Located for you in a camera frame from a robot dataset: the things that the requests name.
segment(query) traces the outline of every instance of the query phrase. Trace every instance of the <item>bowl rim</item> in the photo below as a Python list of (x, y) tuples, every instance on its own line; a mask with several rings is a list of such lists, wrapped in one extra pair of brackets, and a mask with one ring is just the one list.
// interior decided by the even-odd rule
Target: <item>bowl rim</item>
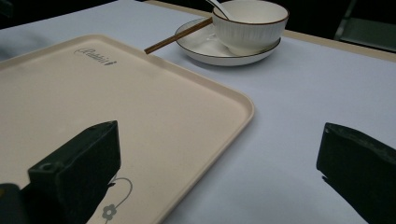
[[(278, 3), (274, 3), (274, 2), (269, 2), (269, 1), (262, 1), (262, 0), (250, 0), (251, 2), (266, 2), (266, 3), (270, 3), (270, 4), (273, 4), (273, 5), (278, 5), (279, 7), (282, 7), (280, 4), (278, 4)], [(247, 24), (247, 25), (265, 25), (265, 24), (274, 24), (274, 23), (279, 23), (279, 22), (282, 22), (282, 21), (285, 21), (285, 20), (287, 20), (288, 18), (289, 18), (289, 16), (290, 16), (290, 12), (289, 12), (289, 10), (287, 9), (287, 8), (285, 8), (285, 7), (283, 7), (287, 12), (288, 12), (288, 15), (286, 15), (286, 17), (285, 18), (283, 18), (283, 19), (281, 19), (281, 20), (278, 20), (278, 21), (270, 21), (270, 22), (244, 22), (244, 21), (232, 21), (232, 20), (227, 20), (227, 19), (225, 19), (225, 18), (222, 18), (220, 15), (218, 15), (216, 12), (215, 12), (215, 7), (213, 8), (213, 10), (212, 10), (212, 15), (213, 16), (216, 16), (217, 18), (219, 18), (219, 19), (221, 19), (221, 20), (224, 20), (224, 21), (229, 21), (229, 22), (233, 22), (233, 23), (238, 23), (238, 24)]]

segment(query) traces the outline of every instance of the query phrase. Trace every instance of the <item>table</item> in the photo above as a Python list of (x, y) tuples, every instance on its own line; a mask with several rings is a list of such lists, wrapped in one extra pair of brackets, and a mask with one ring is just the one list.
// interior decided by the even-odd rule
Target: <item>table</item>
[[(1, 30), (0, 60), (88, 34), (145, 49), (201, 17), (119, 0)], [(325, 122), (396, 147), (394, 54), (288, 31), (274, 54), (246, 66), (199, 63), (177, 44), (153, 54), (245, 93), (256, 108), (164, 223), (365, 223), (323, 182), (316, 160)]]

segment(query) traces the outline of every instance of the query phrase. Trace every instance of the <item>tray rim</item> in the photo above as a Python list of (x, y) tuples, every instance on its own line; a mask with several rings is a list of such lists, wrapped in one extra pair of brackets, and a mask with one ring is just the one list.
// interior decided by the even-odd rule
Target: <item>tray rim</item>
[(236, 139), (236, 137), (243, 130), (245, 130), (245, 128), (249, 125), (249, 123), (252, 121), (254, 117), (255, 106), (252, 100), (241, 91), (235, 90), (231, 87), (228, 87), (224, 84), (217, 82), (216, 80), (195, 73), (180, 65), (170, 63), (165, 59), (160, 58), (156, 55), (147, 55), (143, 50), (128, 46), (107, 35), (82, 35), (66, 40), (64, 42), (60, 42), (58, 44), (44, 47), (42, 49), (36, 49), (34, 51), (24, 53), (14, 58), (4, 60), (0, 62), (0, 75), (4, 69), (7, 70), (9, 67), (16, 66), (18, 64), (28, 63), (30, 60), (33, 60), (34, 58), (36, 58), (37, 56), (39, 57), (42, 54), (52, 53), (57, 49), (63, 49), (75, 45), (76, 42), (83, 43), (84, 41), (92, 40), (92, 39), (103, 41), (107, 44), (110, 44), (113, 47), (120, 48), (128, 53), (132, 53), (135, 56), (138, 56), (149, 63), (153, 63), (164, 69), (171, 70), (172, 72), (175, 72), (180, 76), (203, 86), (204, 88), (210, 89), (214, 92), (226, 96), (229, 99), (235, 100), (238, 104), (243, 105), (244, 108), (247, 110), (248, 116), (246, 116), (243, 119), (243, 122), (241, 122), (241, 124), (239, 124), (235, 128), (235, 131), (229, 136), (229, 138), (226, 141), (223, 142), (221, 147), (216, 148), (215, 153), (210, 157), (210, 159), (207, 160), (205, 163), (203, 163), (202, 169), (195, 175), (191, 176), (190, 180), (188, 181), (188, 184), (183, 186), (179, 194), (173, 200), (169, 201), (168, 206), (165, 207), (163, 211), (153, 219), (154, 223), (159, 223), (163, 221), (167, 217), (167, 215), (173, 211), (173, 209), (178, 205), (178, 203), (183, 200), (183, 198), (189, 193), (189, 191), (194, 187), (194, 185), (200, 181), (200, 179), (205, 175), (205, 173), (219, 159), (221, 154), (224, 153), (225, 149)]

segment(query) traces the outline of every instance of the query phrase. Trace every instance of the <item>table edge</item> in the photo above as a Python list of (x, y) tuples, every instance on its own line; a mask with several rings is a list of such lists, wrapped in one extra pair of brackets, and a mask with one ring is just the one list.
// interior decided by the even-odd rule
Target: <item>table edge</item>
[[(189, 7), (181, 7), (181, 6), (177, 6), (177, 5), (173, 5), (173, 4), (169, 4), (169, 3), (165, 3), (165, 2), (159, 2), (156, 0), (147, 0), (144, 3), (151, 4), (151, 5), (158, 6), (158, 7), (166, 7), (166, 8), (170, 8), (170, 9), (174, 9), (174, 10), (178, 10), (178, 11), (183, 11), (183, 12), (187, 12), (187, 13), (194, 14), (197, 16), (202, 16), (202, 17), (210, 17), (211, 16), (211, 13), (206, 12), (206, 11), (201, 11), (201, 10), (197, 10), (197, 9), (189, 8)], [(318, 37), (318, 36), (306, 35), (306, 34), (294, 32), (294, 31), (290, 31), (290, 30), (285, 30), (283, 33), (283, 36), (293, 38), (293, 39), (302, 40), (305, 42), (310, 42), (313, 44), (318, 44), (321, 46), (330, 47), (333, 49), (341, 49), (344, 51), (357, 53), (357, 54), (369, 56), (372, 58), (377, 58), (377, 59), (386, 60), (386, 61), (396, 63), (396, 54), (386, 52), (383, 50), (379, 50), (379, 49), (369, 49), (366, 47), (361, 47), (361, 46), (352, 45), (352, 44), (348, 44), (348, 43), (344, 43), (344, 42), (339, 42), (336, 40), (330, 40), (330, 39), (326, 39), (326, 38), (322, 38), (322, 37)]]

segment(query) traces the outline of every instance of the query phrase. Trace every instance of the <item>spoon handle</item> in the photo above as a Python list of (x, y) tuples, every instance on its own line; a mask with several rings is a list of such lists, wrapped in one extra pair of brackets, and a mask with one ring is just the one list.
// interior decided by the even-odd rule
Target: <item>spoon handle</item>
[(217, 0), (206, 0), (213, 7), (216, 7), (228, 20), (231, 20), (233, 16), (222, 6)]

